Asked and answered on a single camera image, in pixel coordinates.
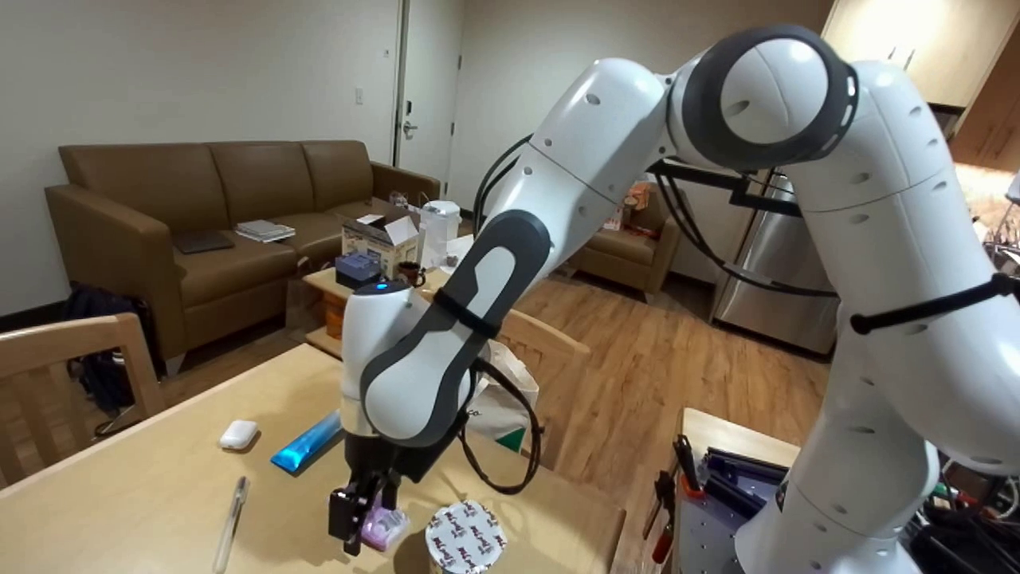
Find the brown couch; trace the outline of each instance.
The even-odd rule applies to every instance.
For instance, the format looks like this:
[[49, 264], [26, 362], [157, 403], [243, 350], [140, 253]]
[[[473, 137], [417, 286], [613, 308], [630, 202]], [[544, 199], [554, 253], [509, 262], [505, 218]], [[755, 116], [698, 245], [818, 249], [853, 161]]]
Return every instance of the brown couch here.
[[601, 228], [566, 264], [613, 283], [624, 283], [649, 299], [664, 291], [666, 271], [678, 245], [678, 228], [652, 182], [638, 182], [638, 203], [620, 212], [620, 221]]
[[[60, 148], [71, 186], [49, 209], [71, 283], [137, 296], [153, 311], [158, 355], [184, 358], [287, 308], [300, 262], [340, 253], [340, 221], [374, 199], [440, 195], [435, 180], [368, 163], [357, 141]], [[231, 235], [238, 221], [276, 221], [293, 240]], [[184, 235], [231, 245], [181, 253]]]

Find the chair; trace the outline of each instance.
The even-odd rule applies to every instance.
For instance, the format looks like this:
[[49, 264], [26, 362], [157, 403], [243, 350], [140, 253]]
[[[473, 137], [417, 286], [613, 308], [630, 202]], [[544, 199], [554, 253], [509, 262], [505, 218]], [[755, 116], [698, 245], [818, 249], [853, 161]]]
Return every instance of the chair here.
[[652, 182], [638, 182], [617, 223], [601, 228], [564, 269], [624, 283], [649, 299], [664, 291], [678, 228]]
[[0, 485], [11, 485], [95, 441], [67, 362], [119, 350], [140, 415], [157, 412], [157, 372], [133, 312], [50, 322], [0, 335]]
[[544, 427], [543, 465], [554, 468], [558, 449], [566, 427], [566, 396], [579, 387], [590, 347], [548, 322], [537, 322], [527, 312], [509, 312], [496, 335], [535, 378], [537, 396], [537, 417]]

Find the box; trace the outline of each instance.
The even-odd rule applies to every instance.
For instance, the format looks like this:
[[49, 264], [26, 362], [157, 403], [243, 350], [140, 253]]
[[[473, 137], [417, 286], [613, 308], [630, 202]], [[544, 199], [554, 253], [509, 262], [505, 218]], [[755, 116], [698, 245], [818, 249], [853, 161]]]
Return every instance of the box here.
[[346, 253], [365, 253], [365, 254], [378, 260], [378, 269], [381, 269], [384, 278], [396, 278], [396, 269], [402, 262], [413, 262], [417, 264], [417, 260], [419, 260], [419, 235], [417, 234], [396, 245], [381, 223], [346, 221], [340, 228], [340, 243], [343, 243], [343, 254]]

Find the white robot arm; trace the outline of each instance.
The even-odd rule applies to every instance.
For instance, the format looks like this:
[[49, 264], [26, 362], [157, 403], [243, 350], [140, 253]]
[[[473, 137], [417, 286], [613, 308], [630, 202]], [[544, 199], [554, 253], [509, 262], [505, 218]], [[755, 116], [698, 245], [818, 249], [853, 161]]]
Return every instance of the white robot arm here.
[[[368, 427], [410, 449], [440, 444], [468, 396], [466, 369], [505, 311], [664, 154], [723, 168], [785, 165], [848, 315], [994, 275], [941, 129], [901, 69], [843, 65], [804, 30], [729, 36], [669, 78], [596, 62], [495, 192], [435, 303], [363, 363]], [[900, 530], [935, 485], [935, 446], [983, 471], [1020, 471], [1018, 299], [869, 335], [841, 329], [821, 415], [785, 495], [736, 536], [741, 568], [915, 571]]]

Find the black bag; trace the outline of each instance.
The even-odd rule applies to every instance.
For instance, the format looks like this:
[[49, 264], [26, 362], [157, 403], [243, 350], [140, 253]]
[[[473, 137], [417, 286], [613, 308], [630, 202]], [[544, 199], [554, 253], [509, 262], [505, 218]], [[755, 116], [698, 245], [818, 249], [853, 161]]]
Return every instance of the black bag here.
[[[147, 308], [140, 308], [133, 296], [119, 296], [108, 291], [95, 291], [95, 286], [74, 286], [67, 296], [71, 320], [111, 315], [111, 312], [137, 312], [137, 320], [147, 331], [153, 369], [158, 372], [162, 362], [158, 362], [153, 312]], [[125, 363], [114, 362], [111, 350], [84, 358], [76, 363], [76, 381], [84, 383], [84, 390], [90, 392], [95, 407], [105, 415], [119, 415], [128, 404], [133, 404], [128, 369], [125, 369]]]

